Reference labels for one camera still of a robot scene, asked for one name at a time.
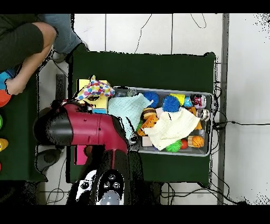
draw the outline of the person's hand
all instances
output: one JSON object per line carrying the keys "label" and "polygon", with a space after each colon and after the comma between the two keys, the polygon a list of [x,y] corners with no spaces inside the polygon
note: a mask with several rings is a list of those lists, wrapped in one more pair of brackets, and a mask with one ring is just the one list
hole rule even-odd
{"label": "person's hand", "polygon": [[16,77],[14,79],[7,79],[5,81],[5,84],[6,84],[6,92],[9,95],[21,94],[26,87],[26,83],[19,79],[16,79]]}

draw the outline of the dark green table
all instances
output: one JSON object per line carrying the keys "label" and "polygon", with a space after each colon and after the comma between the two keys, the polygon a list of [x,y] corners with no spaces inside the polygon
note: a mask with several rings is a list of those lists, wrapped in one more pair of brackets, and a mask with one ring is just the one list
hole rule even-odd
{"label": "dark green table", "polygon": [[37,79],[33,75],[24,92],[13,96],[6,106],[0,108],[4,121],[0,138],[9,141],[8,147],[0,152],[0,180],[46,180],[35,168],[33,123],[37,117],[37,102]]}
{"label": "dark green table", "polygon": [[[69,97],[76,80],[94,74],[111,86],[213,92],[215,55],[152,55],[88,52],[79,45],[69,58]],[[74,165],[74,147],[69,149],[67,181],[75,182],[81,172]],[[141,153],[143,177],[157,182],[200,182],[209,184],[209,156],[171,156]]]}

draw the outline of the green toy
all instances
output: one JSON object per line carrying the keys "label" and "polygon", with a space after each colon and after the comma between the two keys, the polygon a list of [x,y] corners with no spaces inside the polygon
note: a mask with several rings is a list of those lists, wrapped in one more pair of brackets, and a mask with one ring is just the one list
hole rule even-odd
{"label": "green toy", "polygon": [[142,119],[140,119],[140,122],[138,124],[138,127],[136,129],[136,132],[141,128],[141,126],[143,125],[144,121]]}
{"label": "green toy", "polygon": [[181,140],[177,140],[176,142],[172,143],[171,145],[166,147],[166,151],[170,153],[178,152],[182,147]]}
{"label": "green toy", "polygon": [[3,125],[3,119],[2,119],[2,116],[0,115],[0,129],[2,128],[2,125]]}

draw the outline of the white towel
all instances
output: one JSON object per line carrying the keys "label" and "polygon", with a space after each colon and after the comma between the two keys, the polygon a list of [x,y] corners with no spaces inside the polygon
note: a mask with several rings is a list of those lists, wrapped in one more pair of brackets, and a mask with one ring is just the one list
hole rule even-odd
{"label": "white towel", "polygon": [[162,150],[172,143],[187,137],[198,125],[200,118],[186,109],[179,112],[163,112],[154,127],[144,128],[153,145]]}

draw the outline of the red ball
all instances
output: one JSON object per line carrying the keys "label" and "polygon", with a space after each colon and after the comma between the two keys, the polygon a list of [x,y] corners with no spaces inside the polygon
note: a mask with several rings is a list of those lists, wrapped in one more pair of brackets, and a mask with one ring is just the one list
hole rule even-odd
{"label": "red ball", "polygon": [[185,139],[181,139],[181,142],[182,142],[181,149],[185,150],[188,147],[188,141]]}

